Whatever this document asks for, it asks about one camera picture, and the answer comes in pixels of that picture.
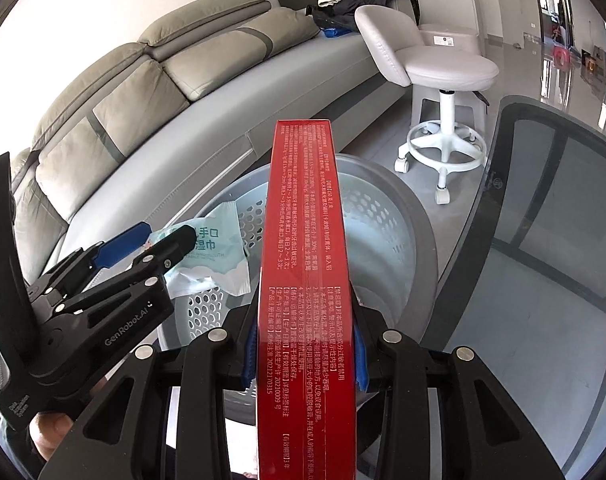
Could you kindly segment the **person's left hand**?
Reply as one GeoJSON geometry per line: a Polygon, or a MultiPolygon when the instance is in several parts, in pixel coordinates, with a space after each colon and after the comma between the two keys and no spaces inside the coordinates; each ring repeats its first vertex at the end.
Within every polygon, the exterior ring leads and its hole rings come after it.
{"type": "Polygon", "coordinates": [[[30,422],[30,438],[42,458],[50,460],[74,422],[63,413],[39,413],[30,422]]]}

